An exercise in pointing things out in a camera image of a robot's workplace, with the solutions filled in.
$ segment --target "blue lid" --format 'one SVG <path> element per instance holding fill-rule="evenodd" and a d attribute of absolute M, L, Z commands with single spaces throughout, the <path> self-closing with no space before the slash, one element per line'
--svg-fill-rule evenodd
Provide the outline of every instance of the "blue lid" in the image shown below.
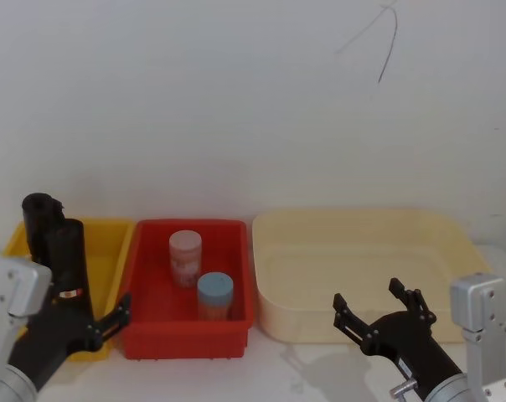
<path fill-rule="evenodd" d="M 197 297 L 206 306 L 223 307 L 233 301 L 233 280 L 223 272 L 210 272 L 197 282 Z"/>

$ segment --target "plastic bin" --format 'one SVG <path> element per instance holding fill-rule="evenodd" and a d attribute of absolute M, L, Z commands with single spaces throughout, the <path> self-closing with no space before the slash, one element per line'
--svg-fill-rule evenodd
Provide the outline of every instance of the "plastic bin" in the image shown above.
<path fill-rule="evenodd" d="M 89 276 L 91 302 L 96 319 L 111 312 L 127 259 L 128 247 L 135 224 L 127 219 L 81 219 L 84 223 L 85 259 Z M 21 223 L 15 230 L 5 255 L 27 256 L 26 230 Z M 70 360 L 93 362 L 103 360 L 110 353 L 111 343 L 96 353 L 79 352 Z"/>
<path fill-rule="evenodd" d="M 169 236 L 194 230 L 203 239 L 201 274 L 235 283 L 230 319 L 198 319 L 196 288 L 173 284 Z M 234 220 L 146 220 L 137 225 L 121 292 L 132 294 L 132 323 L 121 334 L 126 358 L 238 358 L 254 319 L 245 225 Z"/>
<path fill-rule="evenodd" d="M 437 316 L 431 329 L 438 342 L 462 342 L 450 283 L 489 272 L 456 223 L 416 209 L 270 212 L 253 223 L 253 251 L 261 326 L 291 343 L 351 343 L 333 327 L 335 293 L 367 323 L 404 310 L 388 290 L 393 276 L 422 290 Z"/>

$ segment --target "table surface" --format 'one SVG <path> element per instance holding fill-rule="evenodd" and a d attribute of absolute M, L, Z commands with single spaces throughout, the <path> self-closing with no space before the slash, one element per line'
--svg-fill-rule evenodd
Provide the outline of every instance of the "table surface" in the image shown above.
<path fill-rule="evenodd" d="M 506 278 L 506 254 L 492 246 L 479 249 Z M 465 370 L 465 345 L 444 348 Z M 389 389 L 402 381 L 387 359 L 365 357 L 355 346 L 284 344 L 253 327 L 243 358 L 131 361 L 114 350 L 103 362 L 67 362 L 39 402 L 387 402 Z"/>

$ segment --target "plastic jar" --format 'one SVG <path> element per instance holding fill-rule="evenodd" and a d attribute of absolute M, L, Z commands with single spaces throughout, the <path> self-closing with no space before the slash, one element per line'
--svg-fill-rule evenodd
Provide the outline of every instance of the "plastic jar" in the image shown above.
<path fill-rule="evenodd" d="M 202 240 L 199 233 L 180 230 L 169 237 L 173 280 L 181 287 L 194 287 L 201 271 Z"/>
<path fill-rule="evenodd" d="M 227 320 L 233 302 L 233 289 L 233 280 L 222 272 L 201 276 L 197 282 L 199 320 Z"/>

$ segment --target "red plastic bin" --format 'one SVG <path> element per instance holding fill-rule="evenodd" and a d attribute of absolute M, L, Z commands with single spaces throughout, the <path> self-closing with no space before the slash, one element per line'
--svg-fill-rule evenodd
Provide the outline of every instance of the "red plastic bin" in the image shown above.
<path fill-rule="evenodd" d="M 198 319 L 197 289 L 173 284 L 169 236 L 195 230 L 203 239 L 202 274 L 218 271 L 234 282 L 229 321 Z M 132 322 L 122 333 L 126 358 L 239 358 L 254 312 L 245 224 L 222 219 L 139 222 L 132 238 L 121 293 L 132 294 Z"/>

